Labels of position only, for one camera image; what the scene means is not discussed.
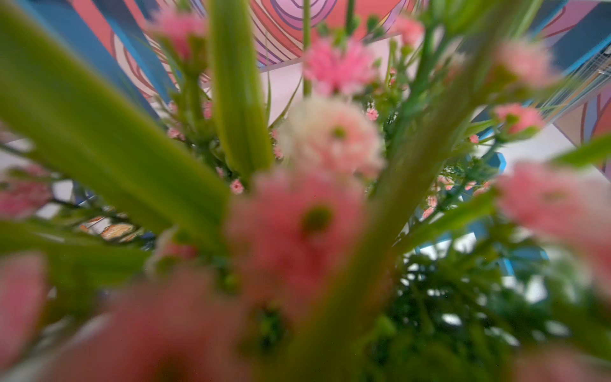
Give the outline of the blue white wooden rack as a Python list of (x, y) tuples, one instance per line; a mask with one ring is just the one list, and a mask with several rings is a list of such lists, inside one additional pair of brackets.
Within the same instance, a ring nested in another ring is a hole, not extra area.
[[(145, 33), (156, 1), (23, 1), (21, 8), (105, 81), (124, 91), (155, 119), (175, 86), (167, 60)], [(259, 66), (293, 69), (301, 52), (299, 1), (254, 1)], [(610, 43), (610, 7), (600, 1), (545, 1), (531, 27), (558, 52), (558, 66), (576, 72), (593, 65)], [(128, 220), (99, 207), (76, 186), (58, 181), (60, 195), (23, 220), (2, 219), (1, 252), (40, 251), (52, 262), (71, 260), (106, 279), (143, 261), (143, 237), (119, 236)]]

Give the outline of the pink flower potted plant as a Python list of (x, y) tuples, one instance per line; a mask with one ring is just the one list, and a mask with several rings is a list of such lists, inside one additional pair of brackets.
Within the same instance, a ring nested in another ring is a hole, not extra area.
[(608, 381), (610, 137), (498, 173), (566, 87), (538, 1), (318, 25), (269, 121), (246, 1), (146, 15), (160, 119), (1, 4), (1, 372), (36, 381)]

